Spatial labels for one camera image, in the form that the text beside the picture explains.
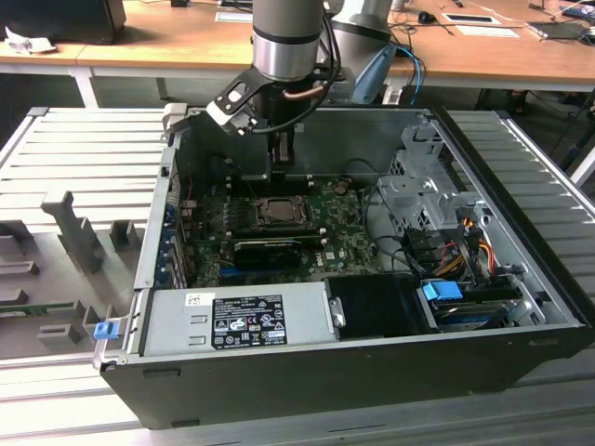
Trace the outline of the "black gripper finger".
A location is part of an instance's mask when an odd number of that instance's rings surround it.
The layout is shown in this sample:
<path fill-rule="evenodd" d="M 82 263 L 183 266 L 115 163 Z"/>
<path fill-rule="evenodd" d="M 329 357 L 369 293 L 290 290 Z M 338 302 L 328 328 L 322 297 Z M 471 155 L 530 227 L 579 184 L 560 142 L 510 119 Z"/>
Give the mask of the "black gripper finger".
<path fill-rule="evenodd" d="M 294 130 L 272 134 L 272 162 L 274 164 L 293 164 L 295 162 L 294 139 Z"/>

